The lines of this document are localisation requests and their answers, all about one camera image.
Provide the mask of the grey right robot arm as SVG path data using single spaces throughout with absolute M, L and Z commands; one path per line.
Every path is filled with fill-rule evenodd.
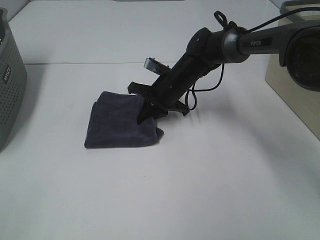
M 294 22 L 255 32 L 247 32 L 234 24 L 217 32 L 202 28 L 190 39 L 185 53 L 172 68 L 155 62 L 160 75 L 152 85 L 130 83 L 128 92 L 144 98 L 137 123 L 165 117 L 170 111 L 186 115 L 190 109 L 180 102 L 180 97 L 198 79 L 223 64 L 242 63 L 250 55 L 258 54 L 277 54 L 279 65 L 287 68 L 299 86 L 319 91 L 318 20 Z

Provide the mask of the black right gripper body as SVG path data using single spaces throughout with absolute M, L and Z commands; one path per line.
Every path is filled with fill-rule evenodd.
M 185 53 L 168 73 L 159 75 L 152 85 L 131 82 L 127 89 L 130 94 L 139 95 L 168 112 L 179 112 L 185 116 L 190 110 L 179 99 L 208 70 L 209 66 L 202 60 Z

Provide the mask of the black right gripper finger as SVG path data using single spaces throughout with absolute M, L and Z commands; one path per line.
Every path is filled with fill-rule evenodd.
M 161 107 L 153 104 L 151 101 L 145 99 L 143 101 L 142 108 L 136 118 L 137 124 L 140 125 L 147 119 L 154 118 L 159 119 L 166 117 L 168 115 L 168 111 L 162 109 Z

